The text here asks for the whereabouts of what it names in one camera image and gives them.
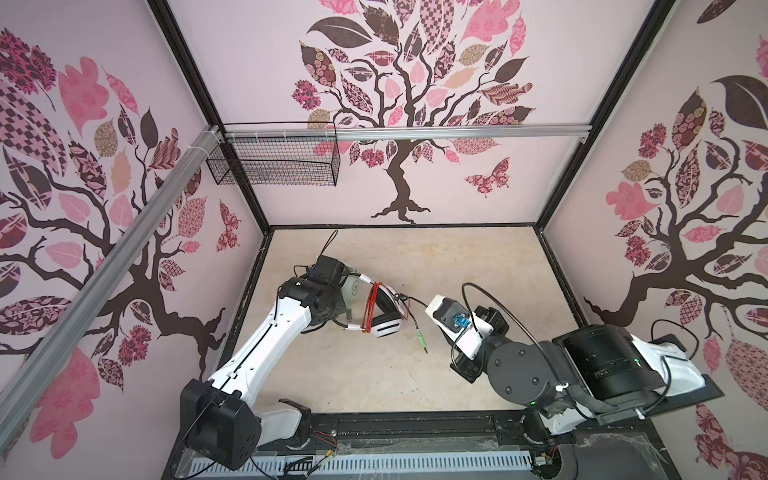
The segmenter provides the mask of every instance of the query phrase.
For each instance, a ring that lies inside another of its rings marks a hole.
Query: wooden floor
[[[293,266],[313,263],[331,231],[275,232],[238,349],[268,314],[276,288],[293,275]],[[425,303],[435,294],[460,300],[462,283],[477,283],[539,340],[576,328],[530,227],[342,229],[325,254]],[[363,285],[353,304],[353,319],[358,323],[369,289]],[[492,306],[472,289],[468,299],[473,308]],[[518,408],[499,397],[485,375],[470,384],[453,372],[450,346],[437,325],[418,304],[413,303],[411,310],[429,353],[419,345],[412,321],[380,339],[328,323],[293,341],[264,384],[257,409],[281,398],[314,412]],[[507,336],[529,343],[514,324]]]

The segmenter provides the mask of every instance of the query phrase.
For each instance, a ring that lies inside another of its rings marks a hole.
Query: black frame edge
[[[240,336],[240,331],[243,328],[245,315],[248,313],[250,302],[253,299],[253,292],[256,291],[256,284],[259,281],[261,269],[264,267],[264,260],[266,260],[266,254],[270,249],[270,243],[272,243],[274,233],[275,231],[271,230],[261,241],[259,253],[257,254],[256,261],[253,262],[253,268],[251,269],[248,281],[245,284],[243,296],[240,298],[240,304],[237,306],[237,313],[235,313],[235,317],[232,319],[232,324],[230,325],[230,330],[227,332],[227,341],[224,343],[224,347],[221,350],[221,356],[219,357],[219,364],[216,366],[216,370],[223,367],[235,353],[237,338]]]
[[[538,237],[538,242],[541,244],[541,249],[544,251],[544,255],[547,257],[550,268],[552,268],[554,278],[557,279],[558,285],[560,285],[560,290],[563,291],[565,301],[568,302],[568,306],[571,308],[571,313],[574,314],[574,320],[576,320],[576,324],[579,327],[588,326],[589,322],[587,321],[587,317],[585,317],[584,312],[581,311],[581,306],[578,303],[578,299],[576,298],[574,291],[571,290],[571,285],[568,283],[568,280],[566,280],[563,269],[560,268],[558,258],[554,255],[554,251],[549,245],[549,240],[547,240],[547,237],[544,235],[544,230],[539,227],[534,227],[533,230],[536,232],[536,237]]]
[[[208,87],[206,87],[205,82],[203,81],[203,77],[200,74],[200,70],[197,68],[197,64],[194,62],[192,52],[187,46],[184,36],[181,34],[181,30],[176,22],[174,13],[170,9],[170,5],[168,5],[167,0],[147,0],[147,4],[152,10],[157,25],[163,32],[163,36],[176,58],[181,73],[184,74],[184,78],[187,80],[190,90],[192,90],[192,95],[194,95],[197,105],[203,112],[205,121],[208,122],[208,124],[218,126],[221,134],[225,135],[227,129],[221,121],[221,116],[216,109],[214,100],[210,96]],[[253,188],[245,180],[245,172],[243,172],[237,154],[226,141],[221,144],[221,147],[225,153],[225,157],[230,162],[230,168],[232,168],[235,178],[238,179],[237,184],[240,186],[240,191],[243,192],[243,197],[250,208],[253,218],[256,219],[256,222],[261,229],[261,233],[267,235],[270,231],[270,223],[267,221],[266,215],[259,204],[259,200],[256,198],[256,192],[253,191]]]
[[[587,140],[576,147],[576,151],[568,161],[557,185],[552,190],[544,209],[541,211],[541,215],[536,222],[537,227],[544,229],[549,223],[549,220],[551,220],[558,205],[563,200],[566,192],[568,192],[571,182],[576,178],[576,174],[581,168],[581,165],[584,163],[584,160],[589,155],[595,141],[598,139],[600,132],[603,130],[603,127],[605,127],[616,104],[621,99],[621,95],[624,93],[624,90],[626,90],[627,85],[634,76],[634,72],[645,57],[648,49],[654,43],[656,35],[661,30],[661,26],[664,24],[664,21],[666,21],[675,1],[676,0],[656,0],[650,8],[650,11],[645,18],[645,22],[643,22],[640,31],[632,41],[632,45],[630,46],[627,55],[621,62],[618,72],[614,76],[613,81],[611,81],[608,90],[605,92],[605,96],[603,96],[597,111],[594,113],[592,121],[590,122],[592,129],[587,136]]]

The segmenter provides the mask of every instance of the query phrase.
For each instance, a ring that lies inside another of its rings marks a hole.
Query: pink leaf
[[[509,38],[509,51],[514,57],[515,54],[522,48],[525,43],[525,22],[523,21],[523,15],[521,14],[517,20],[515,20],[515,26],[512,27],[512,36]]]
[[[67,218],[73,222],[85,222],[88,216],[91,215],[91,208],[85,203],[85,200],[75,195],[59,194],[58,201]]]
[[[509,28],[507,18],[520,8],[520,0],[507,0],[502,7],[502,0],[486,0],[475,10],[469,19],[462,40],[476,37],[483,41],[493,40],[493,35],[504,33]]]
[[[83,247],[75,242],[54,243],[47,246],[45,252],[58,265],[68,269],[80,265],[80,260],[83,258]]]
[[[683,237],[686,237],[688,240],[694,243],[703,243],[712,240],[714,237],[717,237],[717,234],[722,231],[722,228],[715,227],[714,225],[703,225],[702,227],[696,227],[692,230],[688,230],[687,233],[683,234]]]
[[[426,79],[426,73],[424,72],[422,62],[417,61],[415,65],[413,65],[409,77],[412,84],[420,84]]]
[[[198,248],[200,248],[200,244],[194,240],[186,242],[184,245],[181,246],[181,249],[187,253],[195,253],[197,252]]]
[[[394,125],[397,125],[400,122],[400,119],[402,118],[402,107],[397,107],[395,110],[392,111],[391,114],[389,114],[389,120],[386,122],[387,127],[392,127]]]
[[[755,268],[763,275],[768,275],[768,247],[763,247],[757,252]]]
[[[717,342],[717,337],[712,335],[706,342],[704,342],[704,361],[707,362],[707,366],[714,372],[717,367],[720,366],[720,344]]]
[[[119,196],[109,207],[109,220],[120,227],[130,227],[134,221],[134,210],[125,195]]]
[[[98,120],[107,116],[103,109],[109,100],[109,91],[98,84],[98,67],[88,57],[80,59],[82,73],[70,65],[64,72],[58,72],[58,90],[61,103],[67,110],[80,135],[83,125],[89,120]]]
[[[744,205],[744,190],[741,184],[720,195],[717,199],[717,209],[724,214],[737,215]]]
[[[400,95],[400,85],[391,78],[387,78],[384,83],[384,95],[386,95],[387,98],[397,97]]]
[[[427,105],[431,108],[437,108],[439,107],[442,102],[445,100],[445,96],[448,94],[448,91],[444,88],[438,88],[437,90],[432,90],[427,94]]]
[[[760,67],[760,74],[768,78],[768,41],[760,36],[760,47],[757,49],[757,65]]]
[[[458,155],[453,150],[445,150],[445,158],[448,158],[449,161],[454,163],[458,163]]]

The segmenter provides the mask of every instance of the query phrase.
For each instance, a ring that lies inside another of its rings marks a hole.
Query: brown leaf
[[[727,253],[721,256],[720,258],[718,258],[717,260],[715,260],[713,271],[715,275],[721,275],[723,273],[733,272],[735,269],[744,265],[744,263],[751,256],[752,256],[751,254],[747,255],[746,257],[743,257],[741,255],[733,255],[732,253]]]
[[[694,199],[694,195],[699,190],[699,160],[696,157],[698,147],[694,148],[688,154],[675,177],[675,190],[677,199],[680,201],[680,208],[685,207]]]

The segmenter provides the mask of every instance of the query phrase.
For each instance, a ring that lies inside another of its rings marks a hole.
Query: metal frame
[[[69,361],[85,331],[125,278],[128,267],[157,229],[187,186],[197,168],[219,144],[215,126],[207,126],[166,177],[136,221],[82,290],[74,296],[64,315],[46,333],[37,349],[14,375],[0,395],[0,451],[5,450],[22,423],[61,368]]]

